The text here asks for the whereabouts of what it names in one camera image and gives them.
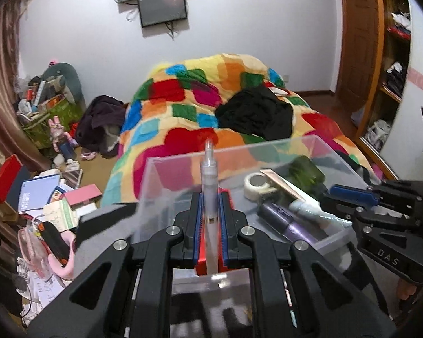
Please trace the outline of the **person's right hand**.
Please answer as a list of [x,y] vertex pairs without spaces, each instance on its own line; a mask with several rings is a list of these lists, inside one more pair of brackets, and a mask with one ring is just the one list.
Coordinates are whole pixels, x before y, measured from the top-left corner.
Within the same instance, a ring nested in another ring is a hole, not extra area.
[[396,296],[400,300],[407,300],[410,296],[413,296],[416,291],[417,287],[414,284],[411,284],[403,279],[399,279],[396,288]]

